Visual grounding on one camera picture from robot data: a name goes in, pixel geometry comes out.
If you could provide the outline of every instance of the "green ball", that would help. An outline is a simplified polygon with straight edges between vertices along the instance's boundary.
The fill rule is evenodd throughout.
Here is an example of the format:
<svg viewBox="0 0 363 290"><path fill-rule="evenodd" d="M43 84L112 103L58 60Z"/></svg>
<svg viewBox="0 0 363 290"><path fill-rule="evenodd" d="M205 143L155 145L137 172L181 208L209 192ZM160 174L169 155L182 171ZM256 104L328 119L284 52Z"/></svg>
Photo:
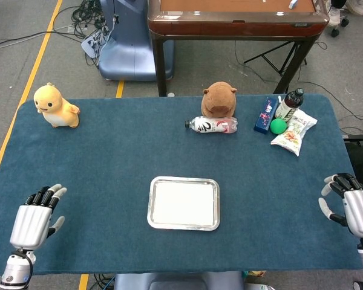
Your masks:
<svg viewBox="0 0 363 290"><path fill-rule="evenodd" d="M281 134L284 133L286 130L286 122L283 119L274 119L270 123L270 131L274 134Z"/></svg>

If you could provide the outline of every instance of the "robotic hand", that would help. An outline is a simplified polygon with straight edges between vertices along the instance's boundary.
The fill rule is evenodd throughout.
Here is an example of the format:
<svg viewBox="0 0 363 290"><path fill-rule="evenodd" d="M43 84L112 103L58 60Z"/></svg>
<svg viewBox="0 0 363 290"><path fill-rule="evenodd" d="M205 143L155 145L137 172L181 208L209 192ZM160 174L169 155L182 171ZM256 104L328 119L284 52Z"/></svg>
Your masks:
<svg viewBox="0 0 363 290"><path fill-rule="evenodd" d="M331 190L336 192L343 201L345 216L340 216L329 209L324 198L319 198L319 205L325 216L343 227L348 227L350 232L360 238L358 252L363 263L363 185L348 173L339 173L327 177L321 195L328 195ZM362 282L354 282L355 290L362 290Z"/></svg>
<svg viewBox="0 0 363 290"><path fill-rule="evenodd" d="M60 184L43 187L19 207L10 239L16 250L7 260L0 289L28 289L36 261L33 251L56 233L65 221L61 216L49 227L54 208L66 191Z"/></svg>

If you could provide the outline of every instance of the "silver tray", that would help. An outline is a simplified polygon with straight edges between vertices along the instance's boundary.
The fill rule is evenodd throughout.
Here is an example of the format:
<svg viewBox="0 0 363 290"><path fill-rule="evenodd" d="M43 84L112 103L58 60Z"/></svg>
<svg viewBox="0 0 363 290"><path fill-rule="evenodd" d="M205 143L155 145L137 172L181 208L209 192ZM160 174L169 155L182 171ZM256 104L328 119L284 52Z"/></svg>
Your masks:
<svg viewBox="0 0 363 290"><path fill-rule="evenodd" d="M220 223L213 179L158 176L151 182L148 223L154 228L214 231Z"/></svg>

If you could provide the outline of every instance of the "brown plush toy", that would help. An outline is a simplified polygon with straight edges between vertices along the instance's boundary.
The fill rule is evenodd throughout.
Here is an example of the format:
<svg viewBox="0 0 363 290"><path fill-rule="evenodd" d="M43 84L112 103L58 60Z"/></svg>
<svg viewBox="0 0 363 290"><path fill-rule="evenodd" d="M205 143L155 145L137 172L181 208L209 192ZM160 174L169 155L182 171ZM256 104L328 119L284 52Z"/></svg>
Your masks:
<svg viewBox="0 0 363 290"><path fill-rule="evenodd" d="M201 101L201 113L205 117L232 117L235 111L235 92L237 89L226 82L213 83L205 89Z"/></svg>

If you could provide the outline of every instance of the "floor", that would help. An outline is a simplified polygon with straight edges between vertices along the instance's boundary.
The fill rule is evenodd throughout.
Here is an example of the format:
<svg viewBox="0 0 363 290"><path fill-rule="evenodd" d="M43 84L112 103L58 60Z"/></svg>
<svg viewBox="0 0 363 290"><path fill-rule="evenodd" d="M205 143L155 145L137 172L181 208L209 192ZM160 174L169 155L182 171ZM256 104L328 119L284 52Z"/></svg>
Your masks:
<svg viewBox="0 0 363 290"><path fill-rule="evenodd" d="M64 0L60 9L79 3L80 0ZM0 41L46 30L56 4L55 1L0 0ZM56 27L70 25L70 15L69 10L62 13ZM363 115L363 17L350 16L350 22L336 39L332 39L328 31L320 37L327 49L321 48L325 48L324 43L312 48L308 65L302 67L301 75L290 88L302 87L306 92L326 95L333 103L341 128L349 127L345 131L359 134L363 132L363 121L351 116L337 101L355 114ZM0 49L0 149L22 96L32 98L35 90L47 82L54 83L65 98L116 96L118 82L103 79L94 66L88 66L79 43L52 34L40 58L37 55L43 39L39 36ZM250 68L243 67L238 64L234 52L236 50L238 60L244 60L274 45L276 43L178 41L175 74L168 82L169 91L176 95L202 95L202 90L211 83L224 80L236 87L239 94L270 93L278 80L276 72L261 59L251 62ZM286 53L287 49L276 51L271 59L279 65ZM32 72L35 61L40 62L39 69ZM154 82L125 82L122 97L156 95ZM342 290L351 289L355 279L362 280L363 272L268 272L259 281L276 289ZM31 284L32 289L89 289L93 284L90 279L87 288L79 288L79 280L80 275L47 275L34 277Z"/></svg>

